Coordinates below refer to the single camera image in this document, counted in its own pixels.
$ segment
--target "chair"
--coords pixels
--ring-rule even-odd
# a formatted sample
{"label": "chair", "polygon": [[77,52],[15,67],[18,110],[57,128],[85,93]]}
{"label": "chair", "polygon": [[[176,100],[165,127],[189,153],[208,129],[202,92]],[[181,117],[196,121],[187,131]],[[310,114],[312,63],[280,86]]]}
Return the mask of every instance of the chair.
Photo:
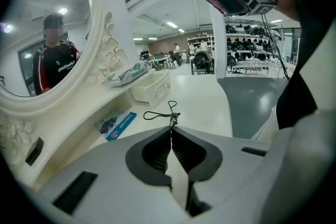
{"label": "chair", "polygon": [[[202,61],[203,68],[194,67],[195,62]],[[215,60],[205,51],[198,51],[195,57],[190,60],[191,63],[191,74],[194,75],[195,73],[204,73],[204,74],[214,74],[215,73]]]}

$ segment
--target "black cap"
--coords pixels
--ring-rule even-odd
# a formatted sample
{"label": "black cap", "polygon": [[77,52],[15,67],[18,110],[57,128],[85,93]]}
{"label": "black cap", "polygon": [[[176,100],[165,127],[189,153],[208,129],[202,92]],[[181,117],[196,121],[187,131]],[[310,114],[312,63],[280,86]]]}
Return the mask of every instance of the black cap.
{"label": "black cap", "polygon": [[57,28],[58,23],[63,24],[63,15],[61,13],[52,13],[48,15],[44,21],[43,25],[45,29]]}

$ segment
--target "window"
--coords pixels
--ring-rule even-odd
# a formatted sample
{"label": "window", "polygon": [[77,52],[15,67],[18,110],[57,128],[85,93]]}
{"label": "window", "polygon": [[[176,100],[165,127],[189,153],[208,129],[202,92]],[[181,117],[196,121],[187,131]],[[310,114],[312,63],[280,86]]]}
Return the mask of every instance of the window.
{"label": "window", "polygon": [[[69,41],[68,33],[64,33],[61,40]],[[36,96],[33,81],[33,58],[37,50],[45,43],[40,41],[18,52],[22,76],[25,80],[30,96]]]}

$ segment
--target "black sleeve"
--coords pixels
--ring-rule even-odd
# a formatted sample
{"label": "black sleeve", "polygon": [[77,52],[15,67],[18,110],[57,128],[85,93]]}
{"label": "black sleeve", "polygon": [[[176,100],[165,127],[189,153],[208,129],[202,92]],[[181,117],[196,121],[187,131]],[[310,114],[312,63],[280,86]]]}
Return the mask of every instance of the black sleeve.
{"label": "black sleeve", "polygon": [[33,82],[36,95],[40,95],[46,88],[50,88],[42,56],[39,52],[36,52],[33,58]]}

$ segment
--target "shoe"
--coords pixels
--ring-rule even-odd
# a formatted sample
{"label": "shoe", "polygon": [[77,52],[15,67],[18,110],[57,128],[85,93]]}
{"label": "shoe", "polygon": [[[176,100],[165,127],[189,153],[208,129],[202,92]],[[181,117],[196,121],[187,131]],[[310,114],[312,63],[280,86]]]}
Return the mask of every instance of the shoe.
{"label": "shoe", "polygon": [[245,29],[243,28],[242,25],[236,26],[235,30],[238,31],[238,32],[245,32]]}
{"label": "shoe", "polygon": [[228,34],[235,34],[237,31],[229,24],[226,25],[225,30]]}

